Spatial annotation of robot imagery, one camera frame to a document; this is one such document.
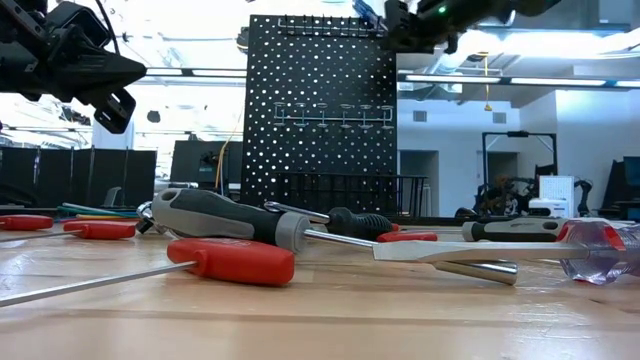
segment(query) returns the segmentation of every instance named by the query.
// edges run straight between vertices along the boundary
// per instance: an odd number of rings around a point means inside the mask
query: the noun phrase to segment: red plastic handle
[[[16,231],[33,231],[50,229],[53,219],[40,215],[4,215],[0,216],[0,229]]]
[[[378,236],[378,242],[396,242],[396,241],[438,241],[438,235],[432,232],[405,232],[394,231]]]
[[[136,235],[135,224],[116,221],[75,221],[64,224],[64,231],[78,231],[73,235],[83,239],[122,240]]]
[[[198,276],[244,284],[282,286],[291,281],[295,267],[289,250],[227,238],[173,241],[167,256],[174,263],[197,261],[189,271]]]

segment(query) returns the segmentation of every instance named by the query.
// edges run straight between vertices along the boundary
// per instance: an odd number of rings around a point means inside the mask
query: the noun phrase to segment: desk
[[[14,234],[3,233],[2,236]],[[168,263],[168,239],[0,244],[0,296]],[[2,359],[638,359],[640,281],[516,287],[310,244],[287,288],[173,273],[0,309]]]

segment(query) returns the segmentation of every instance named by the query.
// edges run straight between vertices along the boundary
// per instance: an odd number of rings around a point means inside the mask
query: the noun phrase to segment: pegboard
[[[243,203],[275,199],[279,172],[396,173],[395,55],[359,26],[358,19],[251,17]]]

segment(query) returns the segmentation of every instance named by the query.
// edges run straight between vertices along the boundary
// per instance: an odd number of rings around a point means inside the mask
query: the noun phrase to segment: wooden workbench
[[[0,244],[0,296],[166,265],[164,237]],[[0,309],[0,359],[638,359],[640,280],[507,287],[311,244],[293,283],[174,273]]]

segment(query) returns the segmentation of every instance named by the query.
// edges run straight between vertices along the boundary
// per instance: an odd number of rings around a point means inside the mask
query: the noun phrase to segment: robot
[[[433,52],[487,17],[506,20],[515,11],[537,16],[561,0],[421,0],[415,14],[406,3],[387,0],[383,42],[394,52]],[[51,94],[62,102],[74,98],[95,107],[95,120],[114,134],[123,133],[136,101],[125,87],[143,78],[146,67],[120,56],[116,37],[101,7],[103,25],[89,8],[47,0],[0,0],[0,93],[18,93],[31,101]],[[364,18],[366,6],[354,8]],[[114,42],[116,53],[105,50]]]

